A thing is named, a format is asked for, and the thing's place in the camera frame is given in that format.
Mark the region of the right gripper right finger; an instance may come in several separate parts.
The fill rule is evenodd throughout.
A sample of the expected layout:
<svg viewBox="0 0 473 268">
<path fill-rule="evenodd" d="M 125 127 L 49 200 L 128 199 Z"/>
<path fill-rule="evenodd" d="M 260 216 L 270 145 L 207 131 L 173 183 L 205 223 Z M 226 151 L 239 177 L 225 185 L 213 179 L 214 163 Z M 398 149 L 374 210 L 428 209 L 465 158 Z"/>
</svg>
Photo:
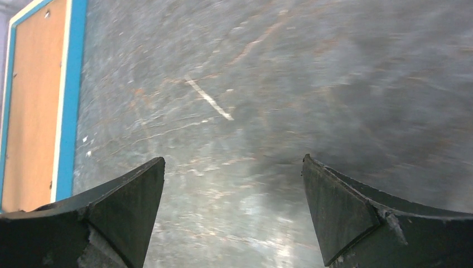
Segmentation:
<svg viewBox="0 0 473 268">
<path fill-rule="evenodd" d="M 472 266 L 472 214 L 390 195 L 310 155 L 302 177 L 326 267 Z"/>
</svg>

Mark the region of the wooden picture frame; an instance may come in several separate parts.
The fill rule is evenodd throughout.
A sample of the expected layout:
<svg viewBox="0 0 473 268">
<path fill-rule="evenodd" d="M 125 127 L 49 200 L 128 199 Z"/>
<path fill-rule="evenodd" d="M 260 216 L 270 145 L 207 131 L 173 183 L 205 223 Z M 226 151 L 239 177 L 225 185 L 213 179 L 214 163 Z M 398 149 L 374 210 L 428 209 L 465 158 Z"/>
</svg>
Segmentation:
<svg viewBox="0 0 473 268">
<path fill-rule="evenodd" d="M 16 28 L 24 20 L 51 1 L 32 1 L 9 22 L 6 69 L 1 117 L 1 212 L 4 170 L 13 78 Z M 79 92 L 83 59 L 86 1 L 66 1 L 64 42 L 61 59 L 59 105 L 57 109 L 54 166 L 49 203 L 66 199 L 73 191 L 73 170 L 76 128 L 79 112 Z"/>
</svg>

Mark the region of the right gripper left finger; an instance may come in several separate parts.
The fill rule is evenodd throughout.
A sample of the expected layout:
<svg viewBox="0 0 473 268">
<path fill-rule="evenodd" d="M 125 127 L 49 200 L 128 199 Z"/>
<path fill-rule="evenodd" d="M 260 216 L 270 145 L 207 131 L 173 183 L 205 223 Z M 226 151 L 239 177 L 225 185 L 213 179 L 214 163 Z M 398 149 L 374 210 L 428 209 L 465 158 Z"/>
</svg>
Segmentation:
<svg viewBox="0 0 473 268">
<path fill-rule="evenodd" d="M 2 267 L 142 267 L 165 160 L 30 212 L 1 215 Z"/>
</svg>

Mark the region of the brown cardboard backing board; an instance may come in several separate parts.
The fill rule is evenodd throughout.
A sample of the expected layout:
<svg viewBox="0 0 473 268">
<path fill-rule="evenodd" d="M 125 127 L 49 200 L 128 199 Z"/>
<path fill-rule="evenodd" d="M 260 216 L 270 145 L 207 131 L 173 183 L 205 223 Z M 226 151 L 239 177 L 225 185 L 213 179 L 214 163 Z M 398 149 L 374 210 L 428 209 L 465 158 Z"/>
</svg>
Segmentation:
<svg viewBox="0 0 473 268">
<path fill-rule="evenodd" d="M 16 28 L 2 209 L 48 204 L 54 166 L 66 1 L 51 1 Z"/>
</svg>

